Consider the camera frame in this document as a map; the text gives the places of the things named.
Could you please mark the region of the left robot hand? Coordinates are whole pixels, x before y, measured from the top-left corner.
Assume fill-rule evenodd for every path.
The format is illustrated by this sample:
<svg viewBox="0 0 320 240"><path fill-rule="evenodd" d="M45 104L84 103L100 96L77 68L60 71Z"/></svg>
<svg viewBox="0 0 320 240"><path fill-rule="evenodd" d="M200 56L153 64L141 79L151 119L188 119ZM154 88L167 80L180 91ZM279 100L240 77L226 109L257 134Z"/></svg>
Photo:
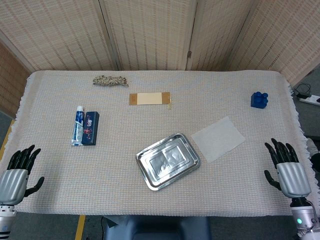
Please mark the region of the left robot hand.
<svg viewBox="0 0 320 240"><path fill-rule="evenodd" d="M24 150L16 151L10 158L7 169L0 177L0 204L15 206L24 198L37 192L43 185L45 178L38 179L35 186L27 188L29 176L35 160L41 149L31 145Z"/></svg>

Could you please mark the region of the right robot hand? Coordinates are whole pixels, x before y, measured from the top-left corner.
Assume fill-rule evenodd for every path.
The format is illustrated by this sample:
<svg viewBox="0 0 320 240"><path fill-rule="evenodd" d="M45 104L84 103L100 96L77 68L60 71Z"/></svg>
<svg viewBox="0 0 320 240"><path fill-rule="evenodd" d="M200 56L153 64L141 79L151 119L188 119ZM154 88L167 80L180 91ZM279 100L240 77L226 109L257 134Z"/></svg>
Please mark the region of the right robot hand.
<svg viewBox="0 0 320 240"><path fill-rule="evenodd" d="M268 170L264 170L267 182L281 191L287 198L306 198L311 186L304 166L300 163L295 149L289 143L282 143L275 138L273 145L265 143L277 173L275 180Z"/></svg>

